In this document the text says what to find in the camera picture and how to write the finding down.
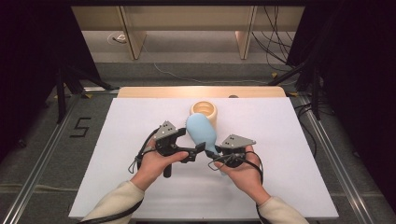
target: wooden desk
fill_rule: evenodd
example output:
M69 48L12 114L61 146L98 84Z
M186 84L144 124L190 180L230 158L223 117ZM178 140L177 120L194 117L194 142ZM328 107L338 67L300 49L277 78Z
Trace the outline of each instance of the wooden desk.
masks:
M338 217L291 102L279 87L121 89L108 111L69 216L86 216L106 193L131 178L128 167L147 135L165 120L183 127L191 105L201 100L218 108L217 145L230 133L257 141L255 152L262 158L264 185L271 194L305 217ZM177 145L194 147L188 134L180 136ZM209 162L205 154L199 154L195 162L176 162L170 178L160 176L147 190L133 220L258 220L251 199L228 176L210 170Z

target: white sleeve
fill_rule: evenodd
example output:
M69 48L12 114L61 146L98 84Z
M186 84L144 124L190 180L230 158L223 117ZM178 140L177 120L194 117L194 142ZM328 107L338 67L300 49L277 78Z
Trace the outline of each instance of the white sleeve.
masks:
M116 189L110 191L82 221L99 217L107 217L126 211L143 200L145 192L131 181L122 182ZM107 224L126 224L131 216L126 216Z
M308 223L297 210L277 197L271 197L267 202L260 205L258 210L262 217L273 224Z

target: white tabletop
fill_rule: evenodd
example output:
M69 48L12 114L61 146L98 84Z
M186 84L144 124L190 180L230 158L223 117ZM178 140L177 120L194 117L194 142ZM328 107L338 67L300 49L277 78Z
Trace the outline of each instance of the white tabletop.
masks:
M70 217L85 217L117 185L131 178L128 167L148 135L165 120L185 127L190 107L202 100L219 111L217 145L234 133L257 142L267 191L304 217L338 214L304 138L289 98L118 98L114 99L82 180ZM194 147L186 134L180 147ZM255 203L228 176L196 162L173 165L170 178L159 177L133 214L136 220L257 220Z

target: person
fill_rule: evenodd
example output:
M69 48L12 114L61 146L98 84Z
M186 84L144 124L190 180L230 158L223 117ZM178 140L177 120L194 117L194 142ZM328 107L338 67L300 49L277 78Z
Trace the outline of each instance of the person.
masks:
M148 147L154 148L155 142L150 140ZM246 151L253 152L253 147L247 146ZM140 169L131 180L110 191L80 223L89 223L91 219L112 216L130 208L134 211L142 203L145 190L163 173L165 167L187 156L187 152L178 152L168 157L163 157L155 150L146 153ZM246 159L260 165L259 158L253 153L247 153ZM230 168L220 161L216 161L215 166L228 175L235 185L257 204L262 223L308 223L297 210L265 190L260 174L253 166L243 163L236 168ZM106 223L128 223L130 218L129 215Z

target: beige cup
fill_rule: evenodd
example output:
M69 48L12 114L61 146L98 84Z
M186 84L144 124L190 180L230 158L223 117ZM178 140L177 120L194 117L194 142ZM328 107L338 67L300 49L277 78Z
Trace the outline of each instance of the beige cup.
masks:
M195 103L190 109L190 115L194 113L204 114L209 119L210 124L216 129L216 122L218 119L218 109L216 106L208 101L200 101Z

